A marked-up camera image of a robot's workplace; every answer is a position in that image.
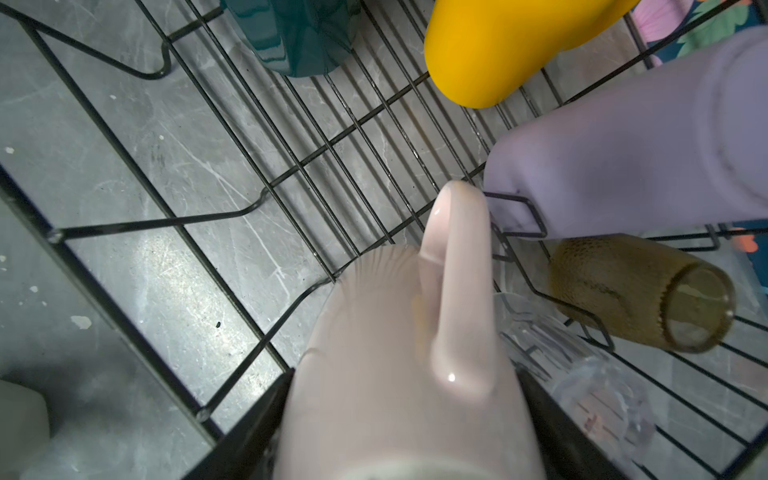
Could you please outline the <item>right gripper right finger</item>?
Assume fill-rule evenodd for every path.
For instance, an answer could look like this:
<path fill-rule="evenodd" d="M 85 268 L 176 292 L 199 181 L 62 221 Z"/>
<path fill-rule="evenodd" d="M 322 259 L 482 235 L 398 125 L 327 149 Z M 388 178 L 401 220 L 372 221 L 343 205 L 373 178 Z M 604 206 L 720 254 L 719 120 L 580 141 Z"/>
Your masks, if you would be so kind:
<path fill-rule="evenodd" d="M 547 479 L 626 479 L 526 369 L 517 377 L 528 405 Z"/>

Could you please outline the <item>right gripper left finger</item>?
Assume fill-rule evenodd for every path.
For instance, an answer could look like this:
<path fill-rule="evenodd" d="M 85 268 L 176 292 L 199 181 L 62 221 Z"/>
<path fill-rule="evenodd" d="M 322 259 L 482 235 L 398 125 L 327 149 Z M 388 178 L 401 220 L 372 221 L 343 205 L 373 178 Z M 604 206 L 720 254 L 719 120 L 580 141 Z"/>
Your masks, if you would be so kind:
<path fill-rule="evenodd" d="M 281 374 L 185 479 L 271 479 L 294 374 Z"/>

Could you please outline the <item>clear glass cup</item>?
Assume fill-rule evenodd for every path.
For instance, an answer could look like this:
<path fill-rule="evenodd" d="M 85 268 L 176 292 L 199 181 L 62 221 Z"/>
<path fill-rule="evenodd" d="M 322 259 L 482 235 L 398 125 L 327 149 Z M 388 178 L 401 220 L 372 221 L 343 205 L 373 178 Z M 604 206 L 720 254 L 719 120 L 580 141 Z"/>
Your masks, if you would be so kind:
<path fill-rule="evenodd" d="M 614 466 L 637 479 L 656 432 L 640 379 L 529 299 L 497 293 L 493 300 L 511 362 L 532 374 Z"/>

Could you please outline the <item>olive glass cup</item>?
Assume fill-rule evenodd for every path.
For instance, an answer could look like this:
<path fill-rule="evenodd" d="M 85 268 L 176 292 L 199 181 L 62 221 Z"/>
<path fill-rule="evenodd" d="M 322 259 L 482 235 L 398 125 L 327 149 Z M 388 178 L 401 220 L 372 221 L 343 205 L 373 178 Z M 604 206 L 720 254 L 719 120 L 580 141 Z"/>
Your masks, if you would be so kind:
<path fill-rule="evenodd" d="M 560 241 L 548 288 L 560 312 L 585 326 L 683 353 L 718 345 L 736 309 L 735 287 L 722 269 L 626 234 Z"/>

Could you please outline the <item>lilac plastic cup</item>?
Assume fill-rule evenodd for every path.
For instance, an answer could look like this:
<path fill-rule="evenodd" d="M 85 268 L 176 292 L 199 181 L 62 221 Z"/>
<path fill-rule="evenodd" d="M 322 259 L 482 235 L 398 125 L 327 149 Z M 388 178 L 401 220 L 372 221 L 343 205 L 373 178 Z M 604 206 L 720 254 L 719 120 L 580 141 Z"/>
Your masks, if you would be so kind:
<path fill-rule="evenodd" d="M 502 230 L 554 239 L 765 218 L 766 28 L 512 129 L 483 184 Z"/>

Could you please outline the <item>yellow mug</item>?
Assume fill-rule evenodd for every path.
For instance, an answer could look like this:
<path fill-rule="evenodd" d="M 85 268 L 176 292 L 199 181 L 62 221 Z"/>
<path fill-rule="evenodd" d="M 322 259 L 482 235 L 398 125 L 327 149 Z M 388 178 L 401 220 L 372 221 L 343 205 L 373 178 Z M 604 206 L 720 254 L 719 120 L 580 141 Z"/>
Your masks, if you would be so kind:
<path fill-rule="evenodd" d="M 438 0 L 424 55 L 438 90 L 467 108 L 492 107 L 558 53 L 621 19 L 635 1 Z"/>

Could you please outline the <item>green mug white inside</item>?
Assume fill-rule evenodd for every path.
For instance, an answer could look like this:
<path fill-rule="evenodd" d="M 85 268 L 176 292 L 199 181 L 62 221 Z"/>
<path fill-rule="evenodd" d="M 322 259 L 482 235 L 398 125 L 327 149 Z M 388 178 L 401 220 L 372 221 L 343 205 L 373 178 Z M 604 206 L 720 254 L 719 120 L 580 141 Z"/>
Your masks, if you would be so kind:
<path fill-rule="evenodd" d="M 220 3 L 267 69 L 292 78 L 326 75 L 353 50 L 362 6 L 355 0 L 231 0 Z"/>

